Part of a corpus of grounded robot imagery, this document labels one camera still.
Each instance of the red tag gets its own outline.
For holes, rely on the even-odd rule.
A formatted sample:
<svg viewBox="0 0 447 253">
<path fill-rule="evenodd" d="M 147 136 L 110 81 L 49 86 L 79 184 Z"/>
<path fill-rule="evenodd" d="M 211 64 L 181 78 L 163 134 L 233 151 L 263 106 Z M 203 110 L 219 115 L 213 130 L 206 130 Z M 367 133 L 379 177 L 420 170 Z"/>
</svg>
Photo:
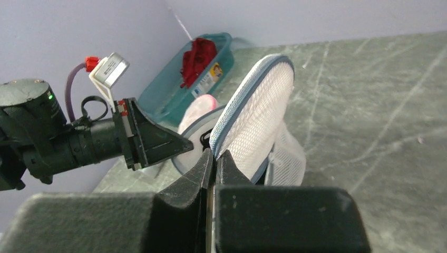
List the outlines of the red tag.
<svg viewBox="0 0 447 253">
<path fill-rule="evenodd" d="M 121 116 L 129 115 L 127 111 L 127 105 L 125 104 L 124 100 L 118 101 L 118 110 L 121 112 Z"/>
</svg>

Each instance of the sticker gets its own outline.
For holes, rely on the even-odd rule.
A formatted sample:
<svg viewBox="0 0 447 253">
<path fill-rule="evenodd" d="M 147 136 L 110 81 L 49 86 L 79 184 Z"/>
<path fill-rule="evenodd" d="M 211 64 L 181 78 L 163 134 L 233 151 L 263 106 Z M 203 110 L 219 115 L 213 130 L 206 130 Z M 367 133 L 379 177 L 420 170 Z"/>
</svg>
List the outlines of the sticker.
<svg viewBox="0 0 447 253">
<path fill-rule="evenodd" d="M 195 98 L 207 94 L 211 88 L 219 81 L 223 75 L 223 70 L 219 63 L 215 63 L 210 71 L 202 78 L 202 80 L 197 84 L 197 86 L 192 90 L 192 95 Z"/>
</svg>

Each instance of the pink object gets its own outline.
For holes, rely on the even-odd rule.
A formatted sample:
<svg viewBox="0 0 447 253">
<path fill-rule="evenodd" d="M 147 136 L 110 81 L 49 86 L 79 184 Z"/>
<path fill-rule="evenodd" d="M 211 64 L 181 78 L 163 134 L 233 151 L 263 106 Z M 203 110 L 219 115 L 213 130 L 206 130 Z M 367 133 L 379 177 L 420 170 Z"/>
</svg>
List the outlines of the pink object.
<svg viewBox="0 0 447 253">
<path fill-rule="evenodd" d="M 209 95 L 205 94 L 196 98 L 186 109 L 183 119 L 180 122 L 178 133 L 183 133 L 194 121 L 198 120 L 203 115 L 216 109 L 218 106 L 217 100 Z"/>
</svg>

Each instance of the gray floor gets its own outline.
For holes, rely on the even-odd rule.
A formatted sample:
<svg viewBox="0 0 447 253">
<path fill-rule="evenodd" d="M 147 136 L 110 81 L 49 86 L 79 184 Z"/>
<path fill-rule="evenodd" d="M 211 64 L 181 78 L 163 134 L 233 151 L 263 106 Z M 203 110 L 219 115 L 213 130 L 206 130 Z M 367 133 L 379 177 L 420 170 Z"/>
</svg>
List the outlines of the gray floor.
<svg viewBox="0 0 447 253">
<path fill-rule="evenodd" d="M 447 252 L 447 33 L 237 50 L 219 101 L 270 53 L 295 64 L 285 121 L 306 151 L 304 184 L 347 189 L 374 252 Z M 180 176 L 170 163 L 153 172 L 120 160 L 96 191 Z"/>
</svg>

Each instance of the teal plastic basket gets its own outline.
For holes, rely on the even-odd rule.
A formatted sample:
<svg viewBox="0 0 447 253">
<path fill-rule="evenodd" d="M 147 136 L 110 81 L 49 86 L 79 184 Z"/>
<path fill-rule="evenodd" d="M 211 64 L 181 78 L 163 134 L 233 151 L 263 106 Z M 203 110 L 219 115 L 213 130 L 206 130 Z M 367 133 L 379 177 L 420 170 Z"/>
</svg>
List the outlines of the teal plastic basket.
<svg viewBox="0 0 447 253">
<path fill-rule="evenodd" d="M 192 42 L 189 42 L 139 97 L 138 103 L 155 122 L 177 127 L 194 99 L 202 94 L 212 93 L 233 67 L 235 60 L 230 50 L 232 41 L 230 34 L 204 34 L 199 37 L 213 41 L 217 55 L 194 84 L 189 89 L 180 88 L 183 83 L 180 73 L 183 67 L 183 54 L 192 47 Z"/>
</svg>

